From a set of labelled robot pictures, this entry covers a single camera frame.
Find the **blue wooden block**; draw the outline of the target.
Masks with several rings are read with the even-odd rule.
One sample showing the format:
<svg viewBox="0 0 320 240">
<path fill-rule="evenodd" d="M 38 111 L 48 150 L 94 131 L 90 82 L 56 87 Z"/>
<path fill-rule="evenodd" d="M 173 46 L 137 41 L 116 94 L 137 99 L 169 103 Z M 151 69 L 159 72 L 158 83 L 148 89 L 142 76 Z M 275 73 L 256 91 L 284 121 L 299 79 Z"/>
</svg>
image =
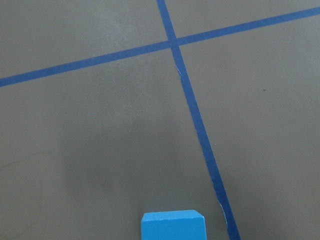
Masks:
<svg viewBox="0 0 320 240">
<path fill-rule="evenodd" d="M 147 212 L 141 219 L 142 240 L 206 240 L 206 222 L 196 210 Z"/>
</svg>

